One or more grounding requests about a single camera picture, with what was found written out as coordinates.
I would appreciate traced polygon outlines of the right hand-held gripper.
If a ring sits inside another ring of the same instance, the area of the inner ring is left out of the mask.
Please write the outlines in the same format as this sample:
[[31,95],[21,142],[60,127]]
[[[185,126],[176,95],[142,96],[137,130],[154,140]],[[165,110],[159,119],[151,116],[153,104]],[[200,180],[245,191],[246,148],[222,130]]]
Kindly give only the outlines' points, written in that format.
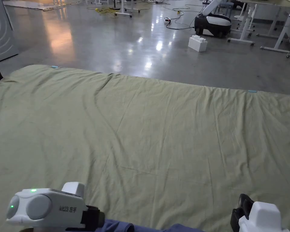
[[289,232],[282,227],[281,212],[276,205],[253,201],[246,194],[240,194],[230,225],[233,232]]

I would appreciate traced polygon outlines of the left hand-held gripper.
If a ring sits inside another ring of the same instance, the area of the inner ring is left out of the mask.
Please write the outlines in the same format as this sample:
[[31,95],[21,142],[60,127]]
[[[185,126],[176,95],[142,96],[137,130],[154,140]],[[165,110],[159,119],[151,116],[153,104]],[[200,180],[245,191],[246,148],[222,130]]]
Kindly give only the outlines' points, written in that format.
[[85,185],[67,182],[62,190],[30,188],[15,193],[9,202],[6,221],[12,225],[50,229],[98,229],[105,214],[85,204]]

